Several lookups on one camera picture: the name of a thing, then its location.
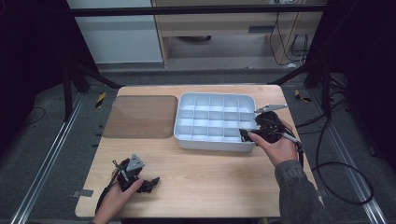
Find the translucent brown lid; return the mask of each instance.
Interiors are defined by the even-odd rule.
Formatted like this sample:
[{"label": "translucent brown lid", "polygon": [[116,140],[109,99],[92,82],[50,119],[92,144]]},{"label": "translucent brown lid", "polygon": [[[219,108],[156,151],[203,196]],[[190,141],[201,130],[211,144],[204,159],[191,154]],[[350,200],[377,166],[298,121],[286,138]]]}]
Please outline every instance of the translucent brown lid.
[{"label": "translucent brown lid", "polygon": [[173,135],[177,98],[170,95],[119,96],[103,137],[168,138]]}]

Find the gray sleeve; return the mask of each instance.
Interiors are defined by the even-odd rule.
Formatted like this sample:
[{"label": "gray sleeve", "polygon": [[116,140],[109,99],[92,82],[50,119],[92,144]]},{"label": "gray sleeve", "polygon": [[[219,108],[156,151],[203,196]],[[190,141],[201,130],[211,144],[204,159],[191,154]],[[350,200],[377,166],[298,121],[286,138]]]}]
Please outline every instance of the gray sleeve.
[{"label": "gray sleeve", "polygon": [[335,223],[318,199],[314,185],[309,182],[297,161],[284,161],[275,169],[280,187],[279,209],[282,224]]}]

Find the wooden tabletop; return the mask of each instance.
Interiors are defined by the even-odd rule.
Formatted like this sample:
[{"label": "wooden tabletop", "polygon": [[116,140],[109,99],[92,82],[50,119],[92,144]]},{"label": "wooden tabletop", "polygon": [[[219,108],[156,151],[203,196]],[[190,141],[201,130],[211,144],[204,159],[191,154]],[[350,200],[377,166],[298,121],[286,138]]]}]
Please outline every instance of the wooden tabletop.
[{"label": "wooden tabletop", "polygon": [[[189,91],[248,94],[255,99],[257,107],[286,103],[282,90],[276,85],[138,86],[121,88],[118,96],[174,95],[179,98]],[[288,108],[276,113],[294,128]],[[84,189],[93,190],[93,195],[79,198],[77,216],[94,216],[99,196],[115,169],[112,161],[121,162],[132,154],[146,164],[140,178],[151,180],[159,176],[161,180],[151,193],[134,194],[120,217],[280,216],[275,168],[260,147],[254,147],[249,153],[182,149],[174,136],[102,137],[84,185]],[[308,162],[304,170],[315,183]]]}]

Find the white compartment box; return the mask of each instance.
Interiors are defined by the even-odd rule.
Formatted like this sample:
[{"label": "white compartment box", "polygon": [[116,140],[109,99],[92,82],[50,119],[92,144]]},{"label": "white compartment box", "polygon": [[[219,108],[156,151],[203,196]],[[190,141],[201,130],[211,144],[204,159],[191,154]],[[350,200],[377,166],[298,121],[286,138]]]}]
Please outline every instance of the white compartment box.
[{"label": "white compartment box", "polygon": [[178,102],[174,135],[180,147],[249,152],[240,128],[257,129],[256,103],[249,95],[185,92]]}]

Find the wall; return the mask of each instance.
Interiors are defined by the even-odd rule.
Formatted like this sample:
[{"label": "wall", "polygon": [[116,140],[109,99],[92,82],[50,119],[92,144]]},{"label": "wall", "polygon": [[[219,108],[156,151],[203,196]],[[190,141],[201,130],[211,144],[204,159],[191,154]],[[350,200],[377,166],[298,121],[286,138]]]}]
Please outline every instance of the wall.
[{"label": "wall", "polygon": [[[67,0],[67,3],[71,8],[151,7],[149,0]],[[84,17],[76,20],[98,65],[163,62],[153,16]]]}]

